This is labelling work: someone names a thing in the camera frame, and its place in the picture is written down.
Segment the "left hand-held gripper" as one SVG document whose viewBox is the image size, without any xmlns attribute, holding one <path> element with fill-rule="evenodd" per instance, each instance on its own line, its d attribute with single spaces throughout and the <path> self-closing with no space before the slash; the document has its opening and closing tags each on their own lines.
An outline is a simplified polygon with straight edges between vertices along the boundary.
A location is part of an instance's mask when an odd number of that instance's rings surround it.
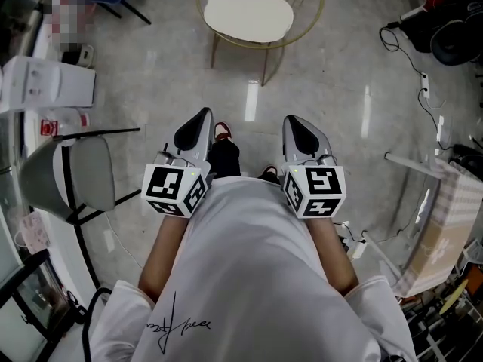
<svg viewBox="0 0 483 362">
<path fill-rule="evenodd" d="M 153 163 L 147 164 L 141 198 L 165 216 L 191 217 L 211 187 L 214 175 L 208 162 L 214 118 L 201 109 L 165 143 Z"/>
</svg>

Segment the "gold wire chair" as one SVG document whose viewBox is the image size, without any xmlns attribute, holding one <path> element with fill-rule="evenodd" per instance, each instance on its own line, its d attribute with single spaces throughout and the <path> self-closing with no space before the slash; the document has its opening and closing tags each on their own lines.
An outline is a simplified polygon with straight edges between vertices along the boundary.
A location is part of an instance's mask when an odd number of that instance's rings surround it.
<svg viewBox="0 0 483 362">
<path fill-rule="evenodd" d="M 211 43 L 211 59 L 210 67 L 214 67 L 218 45 L 224 41 L 237 48 L 243 48 L 251 51 L 259 51 L 263 53 L 263 69 L 260 78 L 260 85 L 265 86 L 273 76 L 278 72 L 281 62 L 285 55 L 285 49 L 288 45 L 299 41 L 307 35 L 309 31 L 317 24 L 325 0 L 285 0 L 294 11 L 294 21 L 284 36 L 284 38 L 272 43 L 256 43 L 250 41 L 242 41 L 228 35 L 223 35 L 213 30 L 204 19 L 204 9 L 208 0 L 195 0 L 198 12 L 205 25 L 209 28 L 213 35 Z"/>
</svg>

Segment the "person's left forearm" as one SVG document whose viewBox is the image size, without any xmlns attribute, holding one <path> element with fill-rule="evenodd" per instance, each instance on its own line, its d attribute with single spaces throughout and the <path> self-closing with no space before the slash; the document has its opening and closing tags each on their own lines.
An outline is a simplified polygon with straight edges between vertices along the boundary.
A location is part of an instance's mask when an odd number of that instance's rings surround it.
<svg viewBox="0 0 483 362">
<path fill-rule="evenodd" d="M 140 275 L 138 288 L 157 303 L 176 259 L 189 220 L 166 216 Z"/>
</svg>

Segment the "person's right forearm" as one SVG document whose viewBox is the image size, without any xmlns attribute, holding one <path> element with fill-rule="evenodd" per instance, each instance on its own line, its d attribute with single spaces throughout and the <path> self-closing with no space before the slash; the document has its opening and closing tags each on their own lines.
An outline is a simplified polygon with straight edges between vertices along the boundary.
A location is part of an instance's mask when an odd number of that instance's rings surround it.
<svg viewBox="0 0 483 362">
<path fill-rule="evenodd" d="M 308 219 L 307 228 L 315 244 L 328 283 L 342 296 L 358 286 L 355 269 L 346 255 L 330 219 Z"/>
</svg>

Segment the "person's left shoe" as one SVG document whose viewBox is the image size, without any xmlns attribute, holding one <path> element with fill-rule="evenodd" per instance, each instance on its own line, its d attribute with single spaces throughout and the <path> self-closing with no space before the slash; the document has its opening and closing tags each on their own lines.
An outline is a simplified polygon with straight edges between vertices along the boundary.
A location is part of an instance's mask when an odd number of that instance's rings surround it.
<svg viewBox="0 0 483 362">
<path fill-rule="evenodd" d="M 232 141 L 232 132 L 230 127 L 224 121 L 219 121 L 214 126 L 214 140 L 220 142 L 222 140 Z"/>
</svg>

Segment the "person's black trousers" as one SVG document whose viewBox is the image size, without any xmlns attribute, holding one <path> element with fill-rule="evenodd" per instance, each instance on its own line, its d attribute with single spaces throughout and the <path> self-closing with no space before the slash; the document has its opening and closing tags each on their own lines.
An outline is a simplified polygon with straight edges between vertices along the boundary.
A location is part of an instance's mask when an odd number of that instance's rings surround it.
<svg viewBox="0 0 483 362">
<path fill-rule="evenodd" d="M 239 148 L 228 138 L 216 141 L 208 153 L 208 163 L 215 179 L 241 176 Z"/>
</svg>

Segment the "person's right shoe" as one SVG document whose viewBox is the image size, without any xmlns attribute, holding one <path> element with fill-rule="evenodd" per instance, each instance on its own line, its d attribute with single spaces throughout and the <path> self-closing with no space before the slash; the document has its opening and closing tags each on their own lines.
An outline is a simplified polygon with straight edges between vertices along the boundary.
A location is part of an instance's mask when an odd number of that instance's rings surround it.
<svg viewBox="0 0 483 362">
<path fill-rule="evenodd" d="M 268 165 L 259 176 L 259 179 L 279 184 L 277 167 L 275 165 Z"/>
</svg>

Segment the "small beige black appliance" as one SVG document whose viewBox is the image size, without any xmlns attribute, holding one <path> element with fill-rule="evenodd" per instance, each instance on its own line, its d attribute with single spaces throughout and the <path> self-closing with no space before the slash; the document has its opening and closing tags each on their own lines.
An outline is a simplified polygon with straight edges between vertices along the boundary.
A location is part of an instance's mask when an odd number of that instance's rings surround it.
<svg viewBox="0 0 483 362">
<path fill-rule="evenodd" d="M 94 66 L 94 55 L 94 48 L 89 44 L 83 44 L 74 51 L 64 52 L 61 62 L 90 69 Z"/>
</svg>

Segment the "person's white shirt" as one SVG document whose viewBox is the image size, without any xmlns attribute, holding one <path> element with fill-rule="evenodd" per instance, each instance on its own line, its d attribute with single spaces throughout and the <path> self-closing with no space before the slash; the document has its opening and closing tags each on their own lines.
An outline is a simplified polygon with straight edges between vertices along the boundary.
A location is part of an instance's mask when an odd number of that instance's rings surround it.
<svg viewBox="0 0 483 362">
<path fill-rule="evenodd" d="M 188 220 L 157 303 L 115 284 L 92 362 L 417 362 L 387 279 L 337 292 L 278 186 L 217 179 Z"/>
</svg>

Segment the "white water dispenser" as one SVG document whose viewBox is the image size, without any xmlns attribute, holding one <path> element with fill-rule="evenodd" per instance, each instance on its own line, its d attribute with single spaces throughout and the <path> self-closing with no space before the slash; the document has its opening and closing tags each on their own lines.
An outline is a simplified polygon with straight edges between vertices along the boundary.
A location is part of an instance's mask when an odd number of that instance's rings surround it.
<svg viewBox="0 0 483 362">
<path fill-rule="evenodd" d="M 0 113 L 91 107 L 95 80 L 92 69 L 15 56 L 0 72 Z"/>
</svg>

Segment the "checkered tablecloth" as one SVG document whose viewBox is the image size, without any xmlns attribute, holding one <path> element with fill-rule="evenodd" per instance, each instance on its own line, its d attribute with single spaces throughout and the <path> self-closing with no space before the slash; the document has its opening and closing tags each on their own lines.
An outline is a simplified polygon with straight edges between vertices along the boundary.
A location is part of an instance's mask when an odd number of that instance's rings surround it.
<svg viewBox="0 0 483 362">
<path fill-rule="evenodd" d="M 471 204 L 478 200 L 483 202 L 483 182 L 473 176 L 468 170 L 461 167 L 458 163 L 447 163 L 437 158 L 433 170 L 440 174 L 441 177 L 436 180 L 435 189 L 429 190 L 426 200 L 422 203 L 420 210 L 418 211 L 418 217 L 416 218 L 412 231 L 414 246 L 411 250 L 411 254 L 417 245 L 418 238 L 429 221 L 434 207 L 449 208 L 452 202 Z M 401 277 L 407 268 L 410 256 L 401 271 Z M 394 293 L 399 280 L 392 287 Z"/>
</svg>

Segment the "brown cardboard box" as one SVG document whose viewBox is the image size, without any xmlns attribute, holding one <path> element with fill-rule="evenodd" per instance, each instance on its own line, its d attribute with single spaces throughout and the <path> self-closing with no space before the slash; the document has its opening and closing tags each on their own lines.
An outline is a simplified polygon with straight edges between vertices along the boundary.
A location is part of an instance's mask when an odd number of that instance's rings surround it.
<svg viewBox="0 0 483 362">
<path fill-rule="evenodd" d="M 475 224 L 481 201 L 434 207 L 395 293 L 409 297 L 443 283 L 456 265 Z"/>
</svg>

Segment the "pink patterned paper bag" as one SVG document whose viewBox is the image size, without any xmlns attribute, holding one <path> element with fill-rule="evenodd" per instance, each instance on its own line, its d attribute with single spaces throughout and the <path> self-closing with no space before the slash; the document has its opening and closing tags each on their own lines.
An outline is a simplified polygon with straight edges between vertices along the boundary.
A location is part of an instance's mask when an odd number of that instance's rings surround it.
<svg viewBox="0 0 483 362">
<path fill-rule="evenodd" d="M 45 230 L 42 216 L 38 211 L 31 212 L 19 222 L 19 229 L 14 235 L 14 243 L 35 254 L 49 247 L 50 241 Z"/>
</svg>

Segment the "black framed glass cabinet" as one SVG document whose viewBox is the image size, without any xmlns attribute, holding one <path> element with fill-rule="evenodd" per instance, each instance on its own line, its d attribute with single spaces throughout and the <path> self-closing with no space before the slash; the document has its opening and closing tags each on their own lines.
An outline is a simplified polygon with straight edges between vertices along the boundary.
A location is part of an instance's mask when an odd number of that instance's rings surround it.
<svg viewBox="0 0 483 362">
<path fill-rule="evenodd" d="M 48 362 L 77 312 L 39 251 L 0 283 L 0 362 Z"/>
</svg>

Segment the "glass table with white frame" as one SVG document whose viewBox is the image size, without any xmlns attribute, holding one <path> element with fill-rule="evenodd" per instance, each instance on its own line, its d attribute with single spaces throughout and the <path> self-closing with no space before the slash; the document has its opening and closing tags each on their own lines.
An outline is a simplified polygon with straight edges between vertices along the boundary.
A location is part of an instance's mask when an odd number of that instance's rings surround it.
<svg viewBox="0 0 483 362">
<path fill-rule="evenodd" d="M 429 193 L 429 190 L 434 190 L 436 186 L 436 180 L 441 177 L 440 174 L 436 173 L 433 168 L 435 166 L 435 160 L 437 158 L 430 158 L 427 163 L 418 163 L 416 161 L 412 161 L 407 158 L 401 158 L 396 155 L 393 155 L 389 152 L 387 152 L 384 155 L 384 158 L 387 161 L 391 161 L 393 163 L 399 164 L 401 166 L 410 168 L 412 170 L 418 171 L 420 173 L 423 173 L 426 175 L 426 179 L 429 181 L 429 185 L 426 186 L 423 189 L 422 193 L 422 200 L 418 201 L 416 203 L 415 207 L 415 217 L 414 220 L 410 221 L 410 227 L 412 228 L 409 232 L 406 230 L 402 230 L 401 233 L 397 234 L 394 238 L 399 240 L 400 243 L 404 245 L 404 248 L 406 249 L 408 256 L 404 260 L 404 262 L 399 265 L 396 263 L 396 260 L 393 256 L 389 255 L 383 247 L 380 246 L 380 243 L 375 241 L 369 233 L 366 234 L 366 240 L 368 244 L 382 257 L 383 261 L 386 263 L 386 269 L 389 270 L 389 276 L 393 278 L 393 281 L 390 283 L 391 286 L 393 287 L 395 283 L 399 280 L 401 277 L 401 271 L 405 265 L 405 263 L 408 261 L 408 257 L 411 254 L 411 250 L 414 246 L 414 239 L 412 238 L 412 231 L 414 228 L 414 224 L 416 221 L 416 218 L 418 217 L 418 211 L 420 210 L 420 206 L 422 203 L 426 200 L 427 194 Z"/>
</svg>

